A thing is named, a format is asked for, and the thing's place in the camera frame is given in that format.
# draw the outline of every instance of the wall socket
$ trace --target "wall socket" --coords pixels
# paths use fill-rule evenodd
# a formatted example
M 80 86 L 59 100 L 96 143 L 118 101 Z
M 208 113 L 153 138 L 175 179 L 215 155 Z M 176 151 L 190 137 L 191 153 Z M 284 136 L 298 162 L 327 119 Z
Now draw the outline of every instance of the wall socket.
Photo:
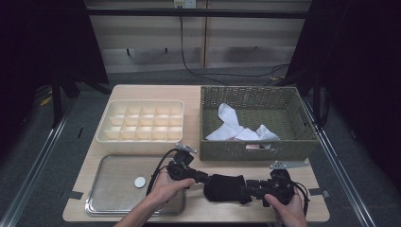
M 196 9 L 196 0 L 174 0 L 174 9 Z
M 174 9 L 184 9 L 185 0 L 174 0 Z
M 196 0 L 184 0 L 184 1 L 185 1 L 184 7 L 186 9 L 196 9 L 197 8 Z

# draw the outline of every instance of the ice cube tray compartment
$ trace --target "ice cube tray compartment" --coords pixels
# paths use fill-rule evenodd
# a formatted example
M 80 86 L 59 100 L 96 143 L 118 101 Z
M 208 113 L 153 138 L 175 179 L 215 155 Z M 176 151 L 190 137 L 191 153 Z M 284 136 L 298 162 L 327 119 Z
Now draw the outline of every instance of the ice cube tray compartment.
M 152 153 L 183 137 L 180 100 L 115 100 L 106 107 L 96 140 L 110 153 Z

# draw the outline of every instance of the black cable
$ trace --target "black cable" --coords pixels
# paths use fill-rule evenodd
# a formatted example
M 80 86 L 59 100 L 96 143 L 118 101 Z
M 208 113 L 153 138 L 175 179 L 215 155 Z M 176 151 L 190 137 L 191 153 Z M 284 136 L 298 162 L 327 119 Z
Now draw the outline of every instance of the black cable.
M 148 185 L 147 195 L 150 193 L 151 189 L 153 188 L 154 181 L 156 181 L 156 178 L 157 178 L 157 175 L 159 175 L 160 169 L 162 169 L 162 168 L 160 168 L 160 166 L 161 166 L 162 163 L 165 161 L 166 157 L 167 157 L 171 152 L 173 152 L 173 151 L 178 151 L 178 149 L 177 149 L 177 148 L 173 148 L 173 149 L 169 150 L 169 151 L 162 157 L 162 159 L 160 160 L 160 162 L 159 162 L 159 164 L 157 165 L 156 169 L 154 170 L 153 174 L 151 175 L 150 182 L 149 182 L 149 185 Z
M 323 116 L 321 118 L 321 126 L 322 127 L 327 122 L 329 112 L 330 112 L 330 97 L 329 97 L 327 91 L 324 91 Z
M 270 72 L 265 73 L 265 74 L 260 74 L 260 75 L 240 75 L 240 74 L 224 74 L 224 73 L 201 74 L 201 73 L 197 73 L 197 72 L 194 72 L 194 71 L 192 71 L 191 69 L 188 68 L 188 66 L 186 65 L 185 57 L 183 55 L 183 17 L 180 17 L 180 31 L 181 31 L 181 55 L 182 55 L 182 59 L 183 59 L 183 66 L 185 67 L 185 69 L 190 74 L 192 74 L 192 75 L 194 75 L 195 77 L 198 77 L 198 78 L 210 79 L 210 80 L 212 80 L 214 82 L 222 83 L 224 85 L 229 85 L 229 84 L 227 84 L 225 82 L 222 82 L 220 80 L 211 79 L 211 78 L 208 78 L 206 76 L 230 76 L 230 77 L 243 77 L 243 78 L 260 78 L 260 77 L 264 77 L 264 76 L 268 76 L 270 74 L 273 74 L 274 72 L 282 69 L 284 66 L 289 65 L 289 63 L 275 65 Z
M 301 183 L 294 183 L 294 186 L 297 187 L 301 191 L 302 195 L 304 196 L 304 215 L 306 217 L 307 207 L 309 206 L 309 202 L 310 202 L 309 197 L 308 197 L 308 193 L 307 193 L 307 189 Z
M 265 84 L 263 84 L 263 86 L 268 86 L 271 82 L 273 82 L 273 77 L 270 77 L 270 81 L 265 83 Z
M 278 82 L 277 84 L 275 84 L 275 86 L 287 86 L 291 83 L 296 83 L 297 82 L 297 78 L 301 77 L 302 75 L 308 73 L 308 71 L 310 71 L 310 68 L 304 68 L 301 71 L 297 72 L 294 76 L 292 77 L 285 77 L 283 80 L 281 80 L 280 82 Z

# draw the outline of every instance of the stainless steel tray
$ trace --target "stainless steel tray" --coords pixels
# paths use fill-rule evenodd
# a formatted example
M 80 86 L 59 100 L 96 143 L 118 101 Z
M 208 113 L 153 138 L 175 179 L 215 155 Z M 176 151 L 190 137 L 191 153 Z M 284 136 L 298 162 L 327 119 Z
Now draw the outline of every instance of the stainless steel tray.
M 128 214 L 146 196 L 150 177 L 160 159 L 129 155 L 104 157 L 85 204 L 86 213 L 92 217 L 123 217 Z M 145 186 L 137 188 L 134 185 L 138 177 L 147 180 Z M 184 208 L 185 191 L 182 190 L 153 216 L 179 215 Z

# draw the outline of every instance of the green wicker basket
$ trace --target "green wicker basket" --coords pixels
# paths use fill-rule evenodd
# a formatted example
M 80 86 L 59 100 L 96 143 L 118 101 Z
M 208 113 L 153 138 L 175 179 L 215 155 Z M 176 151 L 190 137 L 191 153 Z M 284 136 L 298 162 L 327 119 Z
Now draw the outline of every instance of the green wicker basket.
M 261 124 L 280 141 L 209 141 L 222 121 L 218 106 L 235 109 L 239 125 L 256 131 Z M 247 148 L 270 144 L 270 148 Z M 303 161 L 319 139 L 294 87 L 202 86 L 200 88 L 200 159 L 203 161 Z

